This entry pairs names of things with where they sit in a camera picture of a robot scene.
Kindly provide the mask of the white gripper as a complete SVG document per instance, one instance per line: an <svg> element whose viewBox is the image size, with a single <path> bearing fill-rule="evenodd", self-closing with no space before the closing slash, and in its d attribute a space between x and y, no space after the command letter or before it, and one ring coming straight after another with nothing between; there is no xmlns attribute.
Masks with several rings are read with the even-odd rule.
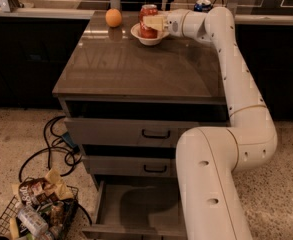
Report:
<svg viewBox="0 0 293 240"><path fill-rule="evenodd" d="M165 15L148 15L143 17L143 23L148 27L157 31L168 32L175 37L186 37L188 26L189 11L186 9L178 9L170 11L167 17Z"/></svg>

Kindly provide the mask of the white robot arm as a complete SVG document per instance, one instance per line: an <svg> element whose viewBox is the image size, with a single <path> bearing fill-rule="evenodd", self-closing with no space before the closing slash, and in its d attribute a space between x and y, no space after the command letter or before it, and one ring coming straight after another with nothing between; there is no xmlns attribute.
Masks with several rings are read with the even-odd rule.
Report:
<svg viewBox="0 0 293 240"><path fill-rule="evenodd" d="M188 240L252 240L232 174L256 168L276 151L270 112L238 48L232 13L185 9L145 16L143 23L176 37L214 46L230 125L186 131L176 147L176 170Z"/></svg>

